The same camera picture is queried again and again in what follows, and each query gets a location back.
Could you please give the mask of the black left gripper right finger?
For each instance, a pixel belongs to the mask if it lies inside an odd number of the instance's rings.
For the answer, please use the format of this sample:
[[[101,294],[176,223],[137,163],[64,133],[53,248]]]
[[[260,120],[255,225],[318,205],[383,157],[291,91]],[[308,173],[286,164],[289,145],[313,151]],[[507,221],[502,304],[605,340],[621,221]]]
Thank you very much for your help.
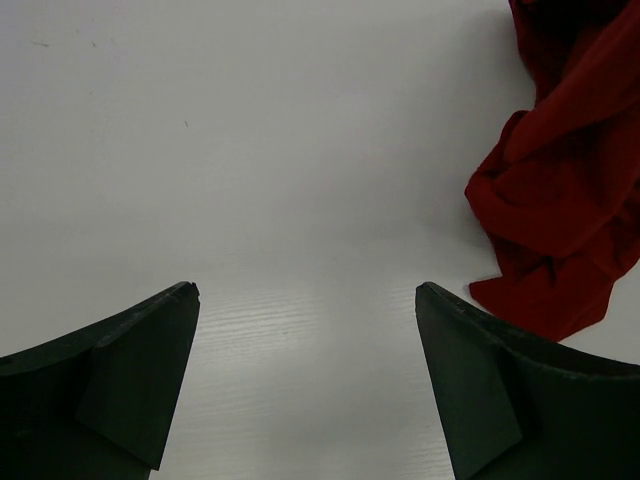
[[[638,478],[637,365],[526,332],[432,282],[415,313],[455,478]]]

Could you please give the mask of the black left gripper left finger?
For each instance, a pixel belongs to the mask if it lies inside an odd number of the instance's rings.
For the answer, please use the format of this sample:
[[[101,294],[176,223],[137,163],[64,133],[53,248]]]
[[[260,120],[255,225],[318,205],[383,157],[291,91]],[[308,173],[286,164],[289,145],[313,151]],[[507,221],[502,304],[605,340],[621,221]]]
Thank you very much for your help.
[[[4,479],[147,479],[186,372],[199,291],[179,282],[1,359]]]

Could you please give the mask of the dark red t-shirt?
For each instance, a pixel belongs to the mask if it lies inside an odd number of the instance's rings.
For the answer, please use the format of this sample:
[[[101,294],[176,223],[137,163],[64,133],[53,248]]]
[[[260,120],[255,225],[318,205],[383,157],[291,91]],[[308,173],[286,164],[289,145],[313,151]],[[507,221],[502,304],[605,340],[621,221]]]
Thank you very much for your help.
[[[639,5],[510,8],[536,97],[466,186],[500,269],[469,291],[495,316],[560,341],[604,318],[639,259]]]

